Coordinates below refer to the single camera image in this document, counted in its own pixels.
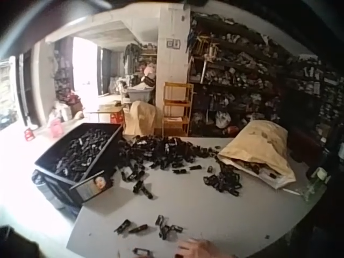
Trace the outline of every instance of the hand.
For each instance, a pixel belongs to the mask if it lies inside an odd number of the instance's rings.
[[[189,239],[178,243],[177,254],[184,258],[235,258],[232,255],[224,255],[217,247],[207,240]]]

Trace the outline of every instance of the pink bottle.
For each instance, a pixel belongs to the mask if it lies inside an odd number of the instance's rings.
[[[63,136],[63,127],[61,124],[61,120],[59,118],[55,118],[50,122],[50,133],[53,138],[58,138]]]

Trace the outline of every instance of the ceiling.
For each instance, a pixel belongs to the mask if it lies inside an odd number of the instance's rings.
[[[46,42],[56,42],[71,35],[112,51],[124,51],[128,44],[136,42],[157,44],[160,10],[164,5],[137,3],[83,17],[49,34]]]
[[[123,51],[134,43],[136,38],[122,21],[98,25],[75,33],[73,36],[88,39],[93,43],[112,51]]]

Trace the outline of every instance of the brown paper bag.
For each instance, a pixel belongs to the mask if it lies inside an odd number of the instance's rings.
[[[256,176],[277,189],[296,180],[286,160],[287,136],[286,129],[273,122],[254,120],[221,150],[218,157],[223,163]],[[256,174],[240,161],[267,166]]]
[[[130,114],[125,119],[125,135],[154,134],[156,107],[142,101],[135,101],[130,107]]]

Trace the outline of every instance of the bag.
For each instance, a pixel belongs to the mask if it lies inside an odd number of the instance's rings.
[[[155,128],[156,107],[142,101],[135,101],[125,117],[126,135],[153,135]]]
[[[231,122],[230,114],[218,111],[216,113],[216,126],[220,129],[226,128]]]
[[[218,157],[223,163],[233,165],[278,189],[296,181],[286,160],[287,136],[286,129],[273,122],[254,120],[242,129]]]

